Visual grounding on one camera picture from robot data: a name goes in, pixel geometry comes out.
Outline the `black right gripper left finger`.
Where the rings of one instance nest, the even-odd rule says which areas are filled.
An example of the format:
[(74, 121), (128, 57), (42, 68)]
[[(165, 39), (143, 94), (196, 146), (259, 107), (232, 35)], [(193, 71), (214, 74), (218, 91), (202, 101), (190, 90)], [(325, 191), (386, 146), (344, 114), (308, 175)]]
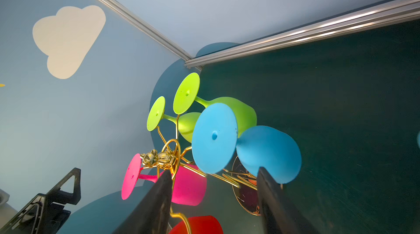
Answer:
[(165, 171), (115, 234), (165, 234), (172, 200), (172, 176)]

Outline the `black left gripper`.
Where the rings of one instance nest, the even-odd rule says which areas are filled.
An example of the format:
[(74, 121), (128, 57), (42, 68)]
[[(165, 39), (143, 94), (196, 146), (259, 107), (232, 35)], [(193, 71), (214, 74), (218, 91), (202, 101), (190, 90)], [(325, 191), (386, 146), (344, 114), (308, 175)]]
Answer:
[(71, 212), (65, 205), (81, 200), (81, 169), (73, 168), (47, 194), (36, 195), (1, 228), (2, 234), (55, 234)]

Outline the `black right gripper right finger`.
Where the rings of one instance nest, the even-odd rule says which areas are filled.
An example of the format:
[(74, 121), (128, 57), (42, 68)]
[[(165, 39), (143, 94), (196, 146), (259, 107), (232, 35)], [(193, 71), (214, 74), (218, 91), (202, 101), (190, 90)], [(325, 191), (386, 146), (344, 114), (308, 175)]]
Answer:
[(262, 226), (266, 234), (318, 233), (263, 167), (258, 171), (257, 189)]

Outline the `pink wine glass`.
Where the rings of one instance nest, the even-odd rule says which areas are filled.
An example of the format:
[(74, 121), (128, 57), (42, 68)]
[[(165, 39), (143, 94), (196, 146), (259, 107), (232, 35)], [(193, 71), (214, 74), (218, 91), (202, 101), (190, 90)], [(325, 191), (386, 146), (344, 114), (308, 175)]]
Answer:
[[(141, 155), (136, 154), (128, 166), (122, 184), (121, 198), (123, 200), (130, 197), (138, 180), (142, 179), (153, 183), (158, 181), (156, 175), (143, 175), (141, 173), (142, 170)], [(180, 167), (175, 178), (172, 202), (187, 206), (197, 206), (202, 202), (206, 189), (207, 178), (195, 174), (189, 169)]]

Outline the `red wine glass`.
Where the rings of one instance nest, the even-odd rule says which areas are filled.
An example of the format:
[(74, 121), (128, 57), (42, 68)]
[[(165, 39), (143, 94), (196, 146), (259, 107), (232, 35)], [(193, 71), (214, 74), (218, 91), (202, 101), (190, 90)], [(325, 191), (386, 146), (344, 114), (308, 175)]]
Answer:
[[(188, 218), (192, 234), (223, 234), (219, 221), (211, 216)], [(183, 222), (177, 224), (169, 234), (187, 234), (187, 228)]]

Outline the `green wine glass front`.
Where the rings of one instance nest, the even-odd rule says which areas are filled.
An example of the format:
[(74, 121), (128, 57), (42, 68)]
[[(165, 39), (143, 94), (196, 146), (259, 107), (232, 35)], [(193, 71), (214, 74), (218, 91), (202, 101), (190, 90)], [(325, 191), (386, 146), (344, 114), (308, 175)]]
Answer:
[(164, 96), (160, 96), (153, 103), (147, 118), (147, 130), (155, 130), (162, 119), (167, 119), (174, 124), (178, 124), (178, 132), (188, 141), (192, 142), (195, 124), (201, 115), (198, 112), (182, 114), (179, 118), (171, 117), (165, 114), (166, 100)]

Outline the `green wine glass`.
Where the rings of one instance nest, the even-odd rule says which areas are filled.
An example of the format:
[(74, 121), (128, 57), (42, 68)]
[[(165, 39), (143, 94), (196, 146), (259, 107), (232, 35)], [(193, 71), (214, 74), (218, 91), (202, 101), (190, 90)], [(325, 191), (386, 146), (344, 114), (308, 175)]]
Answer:
[(224, 120), (233, 123), (236, 136), (241, 136), (246, 130), (257, 126), (257, 114), (253, 107), (233, 98), (218, 97), (212, 100), (205, 100), (199, 96), (201, 79), (199, 74), (188, 74), (175, 93), (173, 111), (181, 115), (185, 113), (194, 102), (204, 106), (204, 115), (218, 114)]
[(178, 132), (188, 141), (192, 142), (195, 124), (201, 115), (198, 112), (182, 114), (179, 118), (171, 117), (165, 114), (166, 100), (164, 96), (160, 96), (153, 103), (147, 118), (147, 130), (155, 130), (162, 119), (167, 119), (174, 124), (178, 124)]

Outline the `green wine glass rear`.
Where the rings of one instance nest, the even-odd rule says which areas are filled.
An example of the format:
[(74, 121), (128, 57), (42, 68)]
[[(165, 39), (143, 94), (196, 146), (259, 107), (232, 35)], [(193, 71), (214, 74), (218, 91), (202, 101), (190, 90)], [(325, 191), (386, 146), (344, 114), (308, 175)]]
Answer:
[(253, 107), (233, 98), (218, 97), (212, 100), (205, 100), (199, 96), (201, 79), (199, 74), (188, 74), (175, 93), (173, 111), (181, 115), (185, 113), (194, 102), (204, 106), (204, 115), (218, 114), (224, 120), (233, 123), (236, 136), (241, 136), (246, 130), (257, 126), (257, 114)]

